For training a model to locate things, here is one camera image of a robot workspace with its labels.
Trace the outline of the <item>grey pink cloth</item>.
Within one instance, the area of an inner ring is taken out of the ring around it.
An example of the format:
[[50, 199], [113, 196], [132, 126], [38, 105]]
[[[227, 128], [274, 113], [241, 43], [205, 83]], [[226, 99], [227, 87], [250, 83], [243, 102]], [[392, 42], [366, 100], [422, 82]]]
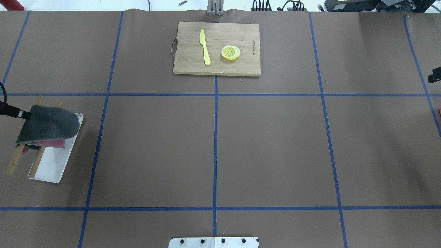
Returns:
[[75, 137], [80, 129], [78, 116], [63, 108], [34, 105], [30, 119], [22, 126], [15, 145], [28, 149], [39, 147], [65, 148], [65, 141]]

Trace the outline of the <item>white rack tray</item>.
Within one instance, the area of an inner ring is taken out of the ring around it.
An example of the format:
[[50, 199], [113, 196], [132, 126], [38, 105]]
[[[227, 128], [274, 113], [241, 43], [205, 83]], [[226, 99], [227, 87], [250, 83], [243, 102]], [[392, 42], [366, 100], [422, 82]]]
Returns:
[[76, 116], [79, 120], [79, 131], [77, 134], [72, 138], [65, 139], [64, 148], [46, 147], [38, 168], [35, 170], [35, 176], [32, 177], [31, 171], [29, 171], [29, 179], [49, 183], [59, 183], [61, 181], [84, 120], [84, 116], [82, 114], [76, 113]]

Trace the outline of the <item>red bottle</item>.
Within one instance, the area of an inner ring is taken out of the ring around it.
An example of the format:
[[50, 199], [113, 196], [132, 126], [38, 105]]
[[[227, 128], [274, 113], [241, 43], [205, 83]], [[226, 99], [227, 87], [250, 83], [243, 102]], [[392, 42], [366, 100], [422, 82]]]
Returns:
[[0, 4], [8, 11], [24, 11], [18, 0], [0, 0]]

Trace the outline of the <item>yellow plastic knife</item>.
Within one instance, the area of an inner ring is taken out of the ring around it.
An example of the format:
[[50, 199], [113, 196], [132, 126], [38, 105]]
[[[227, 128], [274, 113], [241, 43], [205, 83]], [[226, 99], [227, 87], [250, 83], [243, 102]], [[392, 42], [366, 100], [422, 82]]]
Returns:
[[207, 44], [206, 44], [206, 39], [205, 39], [205, 29], [202, 28], [199, 34], [199, 42], [203, 47], [203, 58], [204, 58], [204, 64], [206, 66], [209, 66], [211, 64], [211, 58], [209, 56], [208, 53], [208, 48], [207, 48]]

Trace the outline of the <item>bamboo cutting board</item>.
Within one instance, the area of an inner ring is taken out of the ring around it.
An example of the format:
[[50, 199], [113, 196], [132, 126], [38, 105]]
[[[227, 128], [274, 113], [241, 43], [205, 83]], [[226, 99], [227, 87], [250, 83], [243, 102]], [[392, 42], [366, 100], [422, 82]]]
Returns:
[[[206, 66], [203, 47], [199, 42], [201, 29], [211, 64]], [[173, 72], [179, 75], [217, 75], [260, 77], [260, 26], [258, 24], [179, 22]], [[228, 61], [221, 55], [226, 45], [240, 49], [237, 60]]]

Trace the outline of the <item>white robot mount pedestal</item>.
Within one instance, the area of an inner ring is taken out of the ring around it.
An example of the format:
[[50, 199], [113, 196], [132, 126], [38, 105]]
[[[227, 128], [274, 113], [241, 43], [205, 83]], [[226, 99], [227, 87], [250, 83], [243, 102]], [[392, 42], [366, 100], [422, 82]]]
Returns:
[[169, 248], [258, 248], [257, 237], [176, 237]]

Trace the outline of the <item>aluminium frame post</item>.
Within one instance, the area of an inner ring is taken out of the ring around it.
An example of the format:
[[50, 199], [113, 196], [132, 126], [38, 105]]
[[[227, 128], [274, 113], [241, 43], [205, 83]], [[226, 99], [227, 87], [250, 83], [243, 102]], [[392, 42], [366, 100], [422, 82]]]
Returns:
[[223, 0], [208, 0], [207, 2], [207, 14], [208, 16], [223, 16], [224, 1]]

